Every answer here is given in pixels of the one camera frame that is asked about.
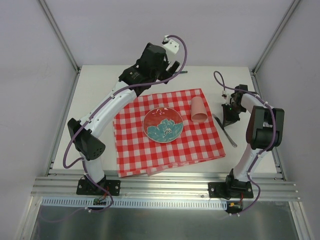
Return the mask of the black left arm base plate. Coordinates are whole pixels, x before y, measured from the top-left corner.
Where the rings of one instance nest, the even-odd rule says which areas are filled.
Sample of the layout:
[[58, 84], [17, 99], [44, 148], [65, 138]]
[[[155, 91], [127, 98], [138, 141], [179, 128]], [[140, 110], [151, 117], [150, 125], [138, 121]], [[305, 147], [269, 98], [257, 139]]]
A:
[[119, 196], [121, 189], [120, 180], [102, 180], [99, 182], [100, 187], [94, 185], [87, 178], [80, 179], [77, 184], [76, 194], [80, 196], [101, 196], [108, 191], [112, 196]]

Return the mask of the silver table knife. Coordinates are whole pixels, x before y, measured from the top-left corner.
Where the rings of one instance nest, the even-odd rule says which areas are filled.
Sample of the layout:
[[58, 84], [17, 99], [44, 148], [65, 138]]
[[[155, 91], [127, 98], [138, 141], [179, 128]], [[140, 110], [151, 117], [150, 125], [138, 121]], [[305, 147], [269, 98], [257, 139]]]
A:
[[216, 120], [216, 122], [218, 123], [219, 127], [222, 129], [223, 133], [225, 134], [226, 138], [228, 139], [228, 141], [230, 142], [230, 144], [234, 147], [237, 148], [238, 145], [232, 140], [232, 138], [230, 137], [230, 135], [226, 132], [225, 128], [223, 127], [222, 122], [220, 121], [220, 119], [215, 115], [212, 114], [212, 117]]

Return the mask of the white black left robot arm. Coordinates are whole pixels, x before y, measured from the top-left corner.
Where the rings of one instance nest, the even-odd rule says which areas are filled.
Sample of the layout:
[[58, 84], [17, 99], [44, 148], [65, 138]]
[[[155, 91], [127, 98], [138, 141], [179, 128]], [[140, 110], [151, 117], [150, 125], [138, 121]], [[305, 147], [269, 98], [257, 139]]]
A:
[[79, 120], [71, 118], [67, 123], [71, 145], [80, 154], [87, 187], [93, 194], [104, 191], [106, 179], [102, 168], [101, 155], [106, 149], [99, 140], [110, 121], [143, 91], [152, 85], [167, 83], [183, 68], [184, 64], [175, 60], [180, 48], [173, 39], [165, 38], [161, 45], [148, 43], [134, 65], [125, 69], [114, 88], [90, 113]]

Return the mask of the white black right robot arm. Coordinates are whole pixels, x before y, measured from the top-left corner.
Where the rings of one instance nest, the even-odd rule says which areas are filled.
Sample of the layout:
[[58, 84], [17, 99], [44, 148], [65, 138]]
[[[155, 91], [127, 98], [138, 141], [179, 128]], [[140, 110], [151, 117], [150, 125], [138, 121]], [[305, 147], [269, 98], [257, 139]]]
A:
[[247, 147], [239, 163], [230, 171], [224, 184], [224, 193], [236, 197], [249, 187], [249, 175], [255, 165], [282, 142], [285, 111], [263, 101], [255, 92], [248, 91], [248, 86], [240, 84], [234, 93], [227, 97], [222, 105], [222, 126], [230, 126], [240, 120], [240, 113], [250, 113], [245, 140]]

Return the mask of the red teal ceramic plate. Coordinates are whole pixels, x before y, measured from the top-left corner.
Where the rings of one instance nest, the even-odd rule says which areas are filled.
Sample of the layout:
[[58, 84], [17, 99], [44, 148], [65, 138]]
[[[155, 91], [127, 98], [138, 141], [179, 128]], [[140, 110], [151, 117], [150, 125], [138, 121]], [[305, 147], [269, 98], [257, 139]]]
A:
[[142, 121], [145, 135], [156, 143], [170, 143], [180, 137], [184, 129], [181, 115], [170, 107], [150, 110]]

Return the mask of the salmon pink plastic cup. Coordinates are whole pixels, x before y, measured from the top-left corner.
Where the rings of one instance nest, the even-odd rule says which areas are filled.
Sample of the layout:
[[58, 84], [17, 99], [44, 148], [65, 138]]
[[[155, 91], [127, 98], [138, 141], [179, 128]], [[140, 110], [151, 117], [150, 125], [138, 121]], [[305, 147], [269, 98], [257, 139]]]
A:
[[204, 123], [208, 119], [204, 101], [200, 96], [195, 96], [191, 100], [191, 120], [194, 123]]

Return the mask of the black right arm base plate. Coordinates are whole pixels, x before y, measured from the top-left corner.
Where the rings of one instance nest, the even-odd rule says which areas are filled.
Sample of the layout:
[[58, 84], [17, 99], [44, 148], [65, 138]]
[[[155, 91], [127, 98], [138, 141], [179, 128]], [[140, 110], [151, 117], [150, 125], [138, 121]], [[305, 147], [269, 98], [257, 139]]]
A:
[[252, 185], [249, 181], [240, 185], [227, 185], [226, 182], [209, 182], [208, 194], [210, 198], [223, 198], [226, 200], [230, 200], [231, 198], [254, 198]]

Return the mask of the red white checkered cloth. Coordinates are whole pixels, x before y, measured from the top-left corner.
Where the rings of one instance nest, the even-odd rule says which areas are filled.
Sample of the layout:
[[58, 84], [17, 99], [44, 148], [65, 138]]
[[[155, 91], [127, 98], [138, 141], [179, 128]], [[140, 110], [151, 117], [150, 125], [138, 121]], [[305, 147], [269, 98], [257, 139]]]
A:
[[[191, 120], [192, 98], [201, 97], [208, 118], [205, 122]], [[176, 110], [183, 120], [183, 131], [176, 140], [158, 143], [143, 130], [145, 115], [155, 108]], [[151, 175], [225, 157], [211, 111], [200, 88], [140, 96], [129, 103], [113, 120], [116, 164], [119, 177]]]

